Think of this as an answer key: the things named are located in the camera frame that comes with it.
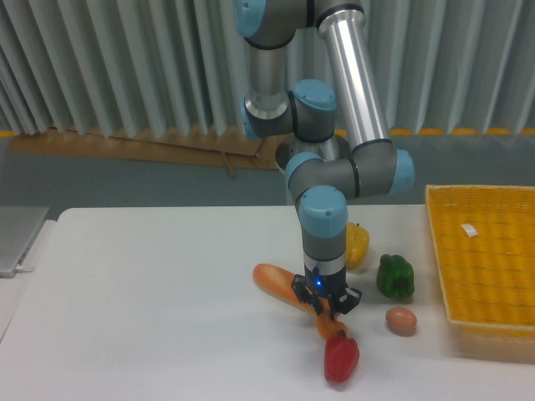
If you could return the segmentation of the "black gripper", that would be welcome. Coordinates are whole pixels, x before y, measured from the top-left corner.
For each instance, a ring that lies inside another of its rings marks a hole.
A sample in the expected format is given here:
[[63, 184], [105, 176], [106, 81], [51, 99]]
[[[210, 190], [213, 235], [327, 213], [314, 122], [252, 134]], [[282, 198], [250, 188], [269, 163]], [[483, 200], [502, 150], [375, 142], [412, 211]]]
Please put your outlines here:
[[293, 277], [291, 288], [301, 304], [309, 305], [318, 316], [326, 313], [331, 318], [351, 312], [362, 297], [359, 289], [348, 287], [345, 269], [326, 276], [306, 269], [304, 276]]

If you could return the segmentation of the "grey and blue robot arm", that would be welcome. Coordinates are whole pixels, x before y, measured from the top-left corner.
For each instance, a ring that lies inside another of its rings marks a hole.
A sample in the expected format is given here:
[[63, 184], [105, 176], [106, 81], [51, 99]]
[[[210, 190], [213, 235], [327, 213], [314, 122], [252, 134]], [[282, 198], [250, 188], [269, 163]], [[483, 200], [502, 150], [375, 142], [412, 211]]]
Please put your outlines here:
[[[292, 281], [303, 304], [332, 314], [362, 297], [346, 281], [347, 202], [409, 189], [410, 154], [393, 145], [380, 106], [358, 1], [236, 1], [238, 33], [248, 43], [248, 91], [240, 104], [254, 139], [289, 134], [279, 162], [301, 226], [304, 272]], [[286, 89], [287, 46], [314, 28], [325, 43], [334, 81], [304, 79]]]

